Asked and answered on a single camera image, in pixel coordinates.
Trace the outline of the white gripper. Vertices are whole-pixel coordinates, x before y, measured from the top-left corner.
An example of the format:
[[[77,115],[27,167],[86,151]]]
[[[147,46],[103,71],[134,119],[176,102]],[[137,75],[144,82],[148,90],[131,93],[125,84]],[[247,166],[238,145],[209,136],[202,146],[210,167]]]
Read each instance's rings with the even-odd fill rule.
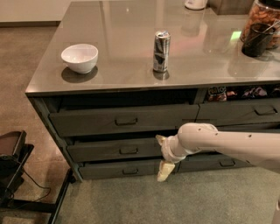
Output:
[[[165,160],[162,160],[159,164],[157,181],[163,182],[172,173],[175,164],[189,155],[189,151],[180,144],[178,136],[156,135],[156,139],[158,144],[161,145],[161,152]]]

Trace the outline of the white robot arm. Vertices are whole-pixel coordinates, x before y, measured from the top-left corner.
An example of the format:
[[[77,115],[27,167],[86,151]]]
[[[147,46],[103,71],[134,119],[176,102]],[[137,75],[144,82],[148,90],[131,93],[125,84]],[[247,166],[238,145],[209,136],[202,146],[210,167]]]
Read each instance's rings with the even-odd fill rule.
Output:
[[[189,122],[175,136],[156,135],[161,146],[157,180],[165,181],[175,164],[201,151],[216,151],[242,162],[280,173],[280,134],[219,131],[210,123]]]

